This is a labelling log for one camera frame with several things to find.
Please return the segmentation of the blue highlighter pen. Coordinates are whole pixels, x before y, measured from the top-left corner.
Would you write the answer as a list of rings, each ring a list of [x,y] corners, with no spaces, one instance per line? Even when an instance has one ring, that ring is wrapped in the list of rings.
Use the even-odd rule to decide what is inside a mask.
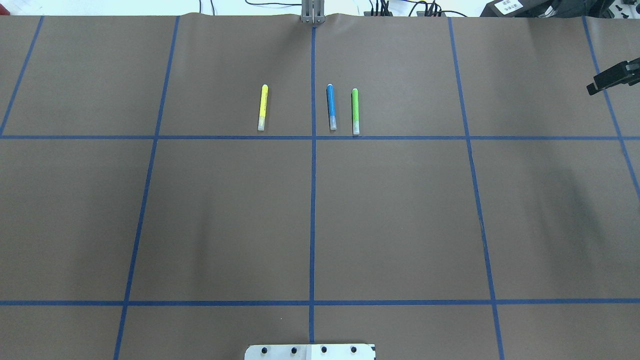
[[[338,119],[336,114],[335,89],[334,85],[331,83],[326,86],[326,100],[329,130],[334,132],[338,129]]]

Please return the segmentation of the green highlighter pen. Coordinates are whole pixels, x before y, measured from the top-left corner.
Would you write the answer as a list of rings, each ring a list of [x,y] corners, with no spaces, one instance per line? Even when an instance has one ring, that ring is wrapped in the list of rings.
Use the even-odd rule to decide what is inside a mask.
[[[360,121],[360,102],[359,102],[359,89],[354,88],[350,92],[351,100],[351,113],[352,113],[352,136],[359,136],[361,134],[361,121]]]

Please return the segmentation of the yellow highlighter pen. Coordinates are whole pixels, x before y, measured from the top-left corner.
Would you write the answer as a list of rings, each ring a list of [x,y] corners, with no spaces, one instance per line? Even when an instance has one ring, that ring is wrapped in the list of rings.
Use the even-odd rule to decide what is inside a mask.
[[[257,121],[257,130],[259,132],[263,132],[266,127],[268,95],[269,95],[269,86],[267,84],[263,84],[260,90],[258,121]]]

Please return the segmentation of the black power adapter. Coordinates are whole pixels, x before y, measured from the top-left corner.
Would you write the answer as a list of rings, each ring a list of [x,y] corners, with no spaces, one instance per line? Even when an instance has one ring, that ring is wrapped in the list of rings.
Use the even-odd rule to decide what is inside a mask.
[[[492,0],[485,4],[481,18],[552,18],[562,0]]]

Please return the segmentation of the grey aluminium frame post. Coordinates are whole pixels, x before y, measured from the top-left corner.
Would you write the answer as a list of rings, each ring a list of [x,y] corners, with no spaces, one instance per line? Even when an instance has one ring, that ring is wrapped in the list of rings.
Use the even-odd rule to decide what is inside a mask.
[[[326,21],[324,0],[302,0],[301,22],[308,25],[318,25]]]

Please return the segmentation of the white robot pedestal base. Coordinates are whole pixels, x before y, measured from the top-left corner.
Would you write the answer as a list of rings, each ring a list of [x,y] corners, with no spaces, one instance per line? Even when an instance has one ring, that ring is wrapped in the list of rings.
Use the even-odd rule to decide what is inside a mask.
[[[247,347],[245,360],[375,360],[374,344],[256,344]]]

